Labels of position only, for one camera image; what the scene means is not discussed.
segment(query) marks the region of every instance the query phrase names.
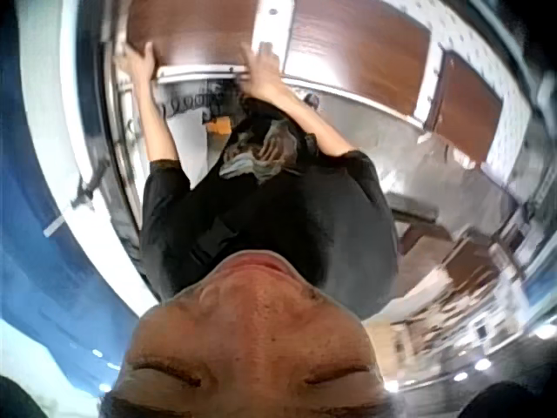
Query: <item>blue wall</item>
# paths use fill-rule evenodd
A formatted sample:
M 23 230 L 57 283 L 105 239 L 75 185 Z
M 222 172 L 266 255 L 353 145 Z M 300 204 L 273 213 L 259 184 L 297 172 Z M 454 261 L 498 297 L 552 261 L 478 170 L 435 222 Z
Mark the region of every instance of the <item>blue wall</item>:
M 98 385 L 112 384 L 117 376 L 107 362 L 120 364 L 138 318 L 107 285 L 66 224 L 48 239 L 43 235 L 60 212 L 27 125 L 13 7 L 0 16 L 0 65 L 0 312 L 49 349 L 74 386 L 100 394 Z

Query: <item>wooden panel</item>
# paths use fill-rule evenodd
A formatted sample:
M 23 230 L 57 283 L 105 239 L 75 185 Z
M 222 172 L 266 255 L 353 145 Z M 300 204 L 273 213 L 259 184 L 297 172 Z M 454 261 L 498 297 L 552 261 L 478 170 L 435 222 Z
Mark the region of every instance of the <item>wooden panel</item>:
M 426 127 L 470 159 L 486 161 L 497 131 L 502 102 L 466 61 L 446 52 L 440 86 Z
M 134 0 L 127 37 L 138 49 L 152 40 L 161 65 L 241 64 L 256 9 L 257 0 Z
M 399 261 L 393 295 L 404 297 L 426 277 L 451 252 L 454 243 L 450 240 L 422 237 Z
M 380 0 L 297 0 L 285 73 L 413 114 L 430 32 Z

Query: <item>black sleeve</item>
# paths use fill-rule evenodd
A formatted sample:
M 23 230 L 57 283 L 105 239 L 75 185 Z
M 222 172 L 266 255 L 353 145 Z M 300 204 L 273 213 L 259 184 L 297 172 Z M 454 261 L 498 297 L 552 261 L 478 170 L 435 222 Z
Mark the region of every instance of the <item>black sleeve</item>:
M 339 157 L 348 174 L 356 180 L 367 198 L 377 206 L 387 206 L 385 195 L 379 184 L 375 165 L 362 151 L 349 151 Z
M 150 163 L 151 173 L 143 194 L 143 225 L 148 225 L 172 202 L 190 191 L 190 180 L 179 161 L 161 159 Z

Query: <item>black shirt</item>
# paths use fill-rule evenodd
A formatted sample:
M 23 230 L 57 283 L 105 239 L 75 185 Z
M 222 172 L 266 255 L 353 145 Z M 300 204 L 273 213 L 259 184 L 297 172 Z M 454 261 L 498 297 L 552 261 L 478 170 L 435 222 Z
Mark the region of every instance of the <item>black shirt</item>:
M 251 174 L 220 178 L 221 161 L 193 190 L 179 163 L 151 163 L 141 250 L 148 279 L 163 298 L 200 281 L 228 255 L 265 249 L 360 318 L 389 301 L 396 235 L 364 153 L 321 157 L 263 185 Z

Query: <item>eyebrow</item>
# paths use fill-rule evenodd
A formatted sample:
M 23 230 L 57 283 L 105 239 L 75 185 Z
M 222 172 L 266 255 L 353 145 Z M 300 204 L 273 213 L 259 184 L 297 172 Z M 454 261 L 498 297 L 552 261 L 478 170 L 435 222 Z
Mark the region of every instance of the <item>eyebrow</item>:
M 318 408 L 311 409 L 308 412 L 330 418 L 371 418 L 394 416 L 396 408 L 387 398 L 386 401 L 381 403 L 364 404 L 354 407 Z M 118 398 L 110 392 L 102 399 L 99 413 L 101 418 L 193 418 L 191 412 L 176 412 L 146 407 L 126 399 Z
M 101 400 L 100 416 L 102 418 L 192 418 L 191 412 L 176 412 L 161 408 L 146 407 L 119 398 L 108 393 Z

